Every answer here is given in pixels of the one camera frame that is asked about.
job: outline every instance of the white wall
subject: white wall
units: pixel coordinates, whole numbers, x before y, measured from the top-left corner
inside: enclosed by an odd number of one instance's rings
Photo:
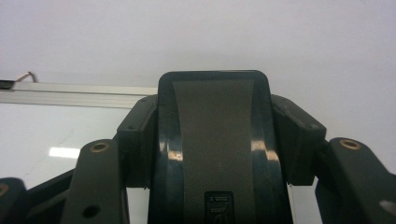
[[[3,0],[0,79],[154,87],[168,71],[257,69],[328,139],[361,140],[396,173],[395,12],[391,0]],[[293,190],[297,223],[318,223],[313,189]]]

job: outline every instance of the gray textured panel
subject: gray textured panel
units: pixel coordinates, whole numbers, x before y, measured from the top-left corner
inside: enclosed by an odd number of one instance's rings
[[[254,223],[253,80],[174,82],[183,139],[184,222],[204,223],[206,191],[231,191],[236,223]]]

